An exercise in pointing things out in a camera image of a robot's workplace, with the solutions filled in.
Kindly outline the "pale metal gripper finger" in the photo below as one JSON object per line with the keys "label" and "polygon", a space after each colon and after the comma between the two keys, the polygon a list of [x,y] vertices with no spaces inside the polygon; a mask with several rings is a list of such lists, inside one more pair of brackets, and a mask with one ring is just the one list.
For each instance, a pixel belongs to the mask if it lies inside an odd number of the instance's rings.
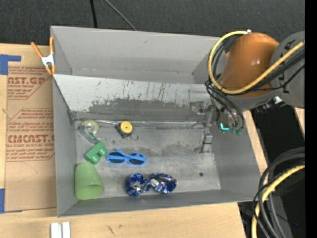
{"label": "pale metal gripper finger", "polygon": [[210,153],[212,149],[213,135],[208,128],[203,129],[200,144],[195,148],[197,154]]}
{"label": "pale metal gripper finger", "polygon": [[191,102],[190,112],[196,115],[204,115],[206,113],[204,102]]}

